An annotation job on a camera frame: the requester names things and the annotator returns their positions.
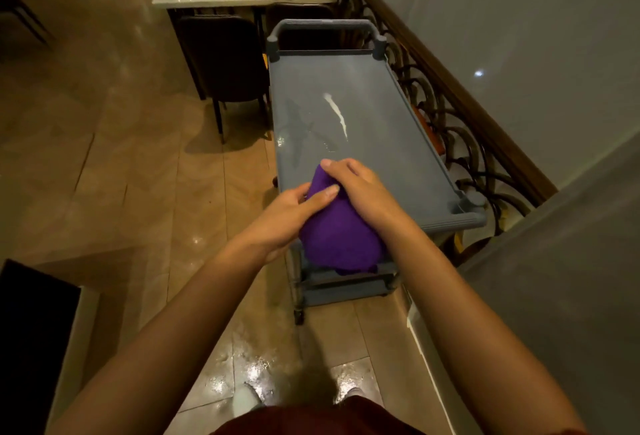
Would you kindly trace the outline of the person's left hand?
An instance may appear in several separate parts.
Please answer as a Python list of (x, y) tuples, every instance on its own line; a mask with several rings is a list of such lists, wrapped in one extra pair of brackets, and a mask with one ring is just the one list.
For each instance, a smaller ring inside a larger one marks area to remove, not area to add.
[(256, 254), (262, 264), (269, 263), (288, 249), (298, 238), (305, 223), (328, 207), (339, 192), (340, 185), (333, 184), (314, 195), (307, 194), (307, 200), (303, 203), (289, 203), (285, 190), (237, 239), (249, 253)]

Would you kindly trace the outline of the person's right hand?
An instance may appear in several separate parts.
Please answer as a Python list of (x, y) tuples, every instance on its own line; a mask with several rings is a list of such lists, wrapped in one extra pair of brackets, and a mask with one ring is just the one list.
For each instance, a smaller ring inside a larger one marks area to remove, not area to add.
[[(323, 159), (321, 168), (336, 180), (336, 161)], [(399, 228), (408, 219), (408, 215), (390, 194), (375, 172), (372, 181), (356, 178), (354, 181), (338, 181), (348, 195), (360, 217), (381, 237), (389, 231)]]

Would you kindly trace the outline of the purple cleaning cloth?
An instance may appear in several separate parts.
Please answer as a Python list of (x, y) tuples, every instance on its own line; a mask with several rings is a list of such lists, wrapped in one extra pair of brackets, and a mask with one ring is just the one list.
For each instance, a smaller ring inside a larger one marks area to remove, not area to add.
[(356, 212), (344, 188), (305, 222), (299, 237), (311, 265), (340, 276), (376, 274), (385, 254), (379, 235)]

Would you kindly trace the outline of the person's right forearm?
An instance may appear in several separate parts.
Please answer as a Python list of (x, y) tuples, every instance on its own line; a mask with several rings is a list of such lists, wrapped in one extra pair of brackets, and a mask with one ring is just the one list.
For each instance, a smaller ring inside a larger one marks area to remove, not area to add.
[(587, 433), (546, 367), (409, 217), (392, 217), (376, 229), (452, 383), (485, 433)]

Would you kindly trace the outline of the person's left forearm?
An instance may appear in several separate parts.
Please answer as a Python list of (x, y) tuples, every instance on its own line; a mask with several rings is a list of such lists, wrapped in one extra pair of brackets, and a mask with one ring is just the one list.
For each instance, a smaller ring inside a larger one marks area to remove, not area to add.
[(47, 435), (162, 435), (258, 272), (276, 256), (238, 235), (110, 359)]

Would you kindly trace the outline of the grey plastic service cart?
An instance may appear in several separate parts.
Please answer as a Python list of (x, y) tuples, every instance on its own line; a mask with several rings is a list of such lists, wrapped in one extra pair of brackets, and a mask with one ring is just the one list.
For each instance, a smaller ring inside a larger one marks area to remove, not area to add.
[[(361, 50), (285, 51), (291, 31), (367, 31)], [(440, 154), (388, 64), (386, 37), (366, 19), (283, 19), (266, 43), (276, 142), (275, 183), (281, 191), (311, 182), (309, 195), (335, 181), (322, 159), (358, 159), (377, 172), (404, 211), (430, 235), (481, 228), (486, 200), (454, 184)], [(288, 260), (294, 322), (305, 308), (385, 296), (396, 288), (396, 266), (386, 252), (376, 274), (340, 276), (314, 267), (300, 238)]]

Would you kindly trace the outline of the wrought iron wooden railing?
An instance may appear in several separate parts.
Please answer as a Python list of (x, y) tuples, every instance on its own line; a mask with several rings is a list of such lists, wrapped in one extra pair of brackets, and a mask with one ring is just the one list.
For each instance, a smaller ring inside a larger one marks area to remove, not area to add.
[(337, 0), (337, 16), (368, 19), (387, 37), (386, 56), (414, 113), (435, 135), (436, 149), (455, 184), (486, 200), (487, 228), (465, 245), (449, 234), (441, 250), (458, 267), (557, 193), (534, 165), (448, 69), (384, 0)]

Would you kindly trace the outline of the dark brown chair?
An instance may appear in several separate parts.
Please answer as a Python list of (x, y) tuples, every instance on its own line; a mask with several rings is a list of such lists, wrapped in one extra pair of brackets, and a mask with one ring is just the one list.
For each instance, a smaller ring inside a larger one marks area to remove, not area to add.
[(221, 103), (256, 100), (269, 126), (268, 64), (256, 25), (238, 15), (195, 15), (180, 17), (177, 31), (199, 84), (212, 100), (221, 142)]

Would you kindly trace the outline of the dark red garment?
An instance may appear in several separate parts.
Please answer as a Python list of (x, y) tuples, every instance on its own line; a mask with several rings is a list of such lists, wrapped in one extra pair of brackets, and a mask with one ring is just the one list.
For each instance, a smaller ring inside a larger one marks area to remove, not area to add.
[(210, 435), (425, 435), (361, 396), (331, 407), (267, 406), (230, 420)]

